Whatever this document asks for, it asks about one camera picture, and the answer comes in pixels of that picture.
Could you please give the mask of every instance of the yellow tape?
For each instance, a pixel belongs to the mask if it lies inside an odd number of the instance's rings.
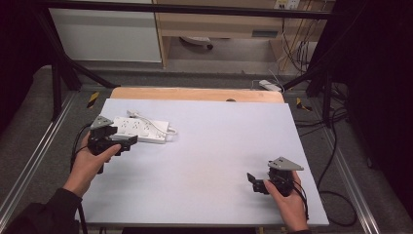
[[[94,107],[94,103],[96,102],[97,97],[99,97],[99,92],[94,92],[91,95],[91,98],[89,99],[88,106],[87,106],[88,109]]]

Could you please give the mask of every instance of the hand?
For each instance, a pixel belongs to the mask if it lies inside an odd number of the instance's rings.
[[[301,185],[300,177],[293,171],[292,176],[294,181]],[[304,211],[303,200],[301,200],[300,195],[295,190],[292,190],[288,197],[283,197],[277,187],[269,180],[264,180],[265,187],[267,191],[271,194],[277,203],[282,215],[282,220],[288,228],[288,231],[301,231],[308,230],[307,219]],[[294,186],[300,190],[301,187],[297,184]]]
[[[78,197],[83,197],[99,169],[121,149],[121,145],[116,144],[94,156],[87,147],[88,138],[89,134],[82,139],[82,150],[78,152],[69,179],[63,186],[64,189],[73,192]]]

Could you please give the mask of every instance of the electrical outlet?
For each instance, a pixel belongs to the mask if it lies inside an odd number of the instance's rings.
[[[276,0],[276,5],[274,5],[274,9],[283,10],[286,8],[287,4],[288,4],[288,0]]]
[[[286,4],[287,10],[297,10],[298,4],[300,4],[300,0],[288,0]]]
[[[166,143],[169,123],[151,120],[151,123],[141,119],[115,117],[113,126],[118,127],[118,133],[113,139],[126,139],[137,136],[137,141],[149,143]]]

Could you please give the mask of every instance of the white plug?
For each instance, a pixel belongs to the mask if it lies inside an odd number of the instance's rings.
[[[282,88],[278,87],[276,84],[269,82],[268,80],[262,80],[259,82],[259,85],[269,91],[280,91]]]

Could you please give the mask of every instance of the wall outlet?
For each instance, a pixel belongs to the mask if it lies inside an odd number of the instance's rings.
[[[285,8],[287,10],[297,10],[298,4],[300,4],[300,0],[288,0]]]
[[[286,9],[286,5],[288,4],[288,0],[276,0],[276,5],[274,5],[274,9]]]

